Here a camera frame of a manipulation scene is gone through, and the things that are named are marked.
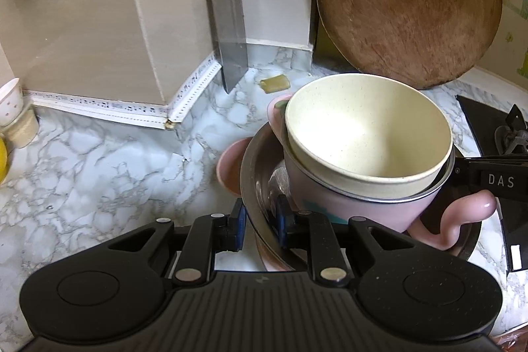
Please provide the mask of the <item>clear plastic container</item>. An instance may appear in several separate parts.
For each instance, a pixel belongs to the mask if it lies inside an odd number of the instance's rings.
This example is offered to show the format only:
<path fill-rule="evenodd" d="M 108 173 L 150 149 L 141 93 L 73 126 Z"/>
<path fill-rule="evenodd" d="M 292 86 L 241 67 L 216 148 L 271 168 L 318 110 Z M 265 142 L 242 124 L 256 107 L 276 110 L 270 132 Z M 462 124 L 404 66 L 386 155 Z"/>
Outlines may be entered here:
<path fill-rule="evenodd" d="M 1 134 L 15 148 L 24 148 L 35 139 L 39 123 L 32 105 L 28 105 L 16 120 L 1 130 Z"/>

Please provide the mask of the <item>stainless steel bowl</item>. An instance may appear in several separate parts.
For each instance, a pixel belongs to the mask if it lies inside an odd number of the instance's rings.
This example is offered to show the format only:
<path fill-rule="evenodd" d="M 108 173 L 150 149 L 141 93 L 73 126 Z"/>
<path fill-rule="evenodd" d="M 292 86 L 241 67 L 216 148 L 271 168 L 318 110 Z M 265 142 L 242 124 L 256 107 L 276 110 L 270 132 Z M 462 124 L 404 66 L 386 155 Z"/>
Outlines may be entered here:
<path fill-rule="evenodd" d="M 306 251 L 282 250 L 275 228 L 275 200 L 280 195 L 290 197 L 289 179 L 284 166 L 282 145 L 266 122 L 244 153 L 240 172 L 242 199 L 255 231 L 257 248 L 263 265 L 270 272 L 290 272 L 307 268 Z M 445 207 L 461 196 L 459 188 L 445 187 L 421 215 L 430 231 L 440 230 L 440 218 Z M 461 227 L 460 236 L 447 252 L 468 260 L 480 236 L 481 222 Z"/>

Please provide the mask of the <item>small yellow sponge piece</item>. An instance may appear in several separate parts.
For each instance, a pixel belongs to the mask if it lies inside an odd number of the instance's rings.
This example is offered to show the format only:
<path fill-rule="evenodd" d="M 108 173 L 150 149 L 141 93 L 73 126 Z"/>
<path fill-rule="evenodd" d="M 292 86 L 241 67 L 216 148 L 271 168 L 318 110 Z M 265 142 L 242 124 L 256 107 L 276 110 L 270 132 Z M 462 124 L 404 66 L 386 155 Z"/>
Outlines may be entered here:
<path fill-rule="evenodd" d="M 259 81 L 259 86 L 266 94 L 272 94 L 289 89 L 291 84 L 286 75 L 280 74 Z"/>

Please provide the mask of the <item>white bowl with hearts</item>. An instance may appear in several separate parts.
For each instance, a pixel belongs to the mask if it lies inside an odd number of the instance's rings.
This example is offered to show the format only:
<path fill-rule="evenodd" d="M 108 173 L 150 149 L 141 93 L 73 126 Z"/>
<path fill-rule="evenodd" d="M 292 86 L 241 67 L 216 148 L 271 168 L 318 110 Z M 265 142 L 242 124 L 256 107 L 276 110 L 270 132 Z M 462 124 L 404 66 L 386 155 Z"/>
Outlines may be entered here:
<path fill-rule="evenodd" d="M 0 88 L 0 126 L 11 124 L 24 106 L 20 79 L 13 78 Z"/>

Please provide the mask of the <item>cream plastic bowl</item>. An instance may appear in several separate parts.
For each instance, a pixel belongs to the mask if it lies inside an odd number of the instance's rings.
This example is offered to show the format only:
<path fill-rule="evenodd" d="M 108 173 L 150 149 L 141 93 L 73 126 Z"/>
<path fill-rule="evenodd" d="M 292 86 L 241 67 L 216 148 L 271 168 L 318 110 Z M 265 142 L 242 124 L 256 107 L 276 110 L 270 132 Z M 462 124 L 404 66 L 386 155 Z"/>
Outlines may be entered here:
<path fill-rule="evenodd" d="M 430 186 L 452 152 L 450 125 L 434 102 L 370 74 L 306 84 L 287 101 L 284 123 L 305 169 L 361 197 L 411 197 Z"/>

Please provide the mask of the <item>black gas stove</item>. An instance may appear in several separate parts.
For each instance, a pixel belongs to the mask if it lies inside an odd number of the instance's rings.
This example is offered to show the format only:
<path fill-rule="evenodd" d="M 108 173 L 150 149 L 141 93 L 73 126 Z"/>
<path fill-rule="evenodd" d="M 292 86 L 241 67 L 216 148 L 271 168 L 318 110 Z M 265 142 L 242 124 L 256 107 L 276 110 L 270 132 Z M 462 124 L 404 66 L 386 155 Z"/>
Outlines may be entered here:
<path fill-rule="evenodd" d="M 466 162 L 466 178 L 475 190 L 499 200 L 499 219 L 509 272 L 527 269 L 527 121 L 520 108 L 508 112 L 464 96 L 456 98 L 480 155 Z"/>

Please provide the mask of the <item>pink steel-lined pot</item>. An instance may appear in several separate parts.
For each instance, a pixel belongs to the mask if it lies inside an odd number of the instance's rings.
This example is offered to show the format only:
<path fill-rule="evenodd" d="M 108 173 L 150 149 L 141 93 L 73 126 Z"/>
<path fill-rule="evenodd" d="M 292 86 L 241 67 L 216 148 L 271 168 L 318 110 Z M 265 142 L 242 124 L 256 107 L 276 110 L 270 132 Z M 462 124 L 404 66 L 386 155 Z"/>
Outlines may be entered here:
<path fill-rule="evenodd" d="M 362 197 L 328 185 L 297 160 L 287 142 L 284 113 L 290 98 L 285 95 L 272 99 L 267 107 L 267 116 L 272 132 L 282 145 L 289 194 L 299 210 L 321 212 L 331 222 L 342 224 L 354 216 L 362 216 L 404 232 L 420 219 L 453 171 L 455 155 L 450 154 L 430 186 L 414 196 L 397 199 Z"/>

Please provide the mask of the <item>yellow ceramic bowl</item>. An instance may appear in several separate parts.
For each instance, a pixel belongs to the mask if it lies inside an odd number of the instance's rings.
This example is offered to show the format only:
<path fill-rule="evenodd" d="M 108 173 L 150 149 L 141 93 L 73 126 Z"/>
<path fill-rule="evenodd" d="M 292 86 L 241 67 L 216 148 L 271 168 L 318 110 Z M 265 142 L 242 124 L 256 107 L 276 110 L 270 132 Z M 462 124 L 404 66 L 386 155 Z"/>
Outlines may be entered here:
<path fill-rule="evenodd" d="M 3 139 L 0 139 L 0 182 L 3 182 L 9 170 L 8 150 Z"/>

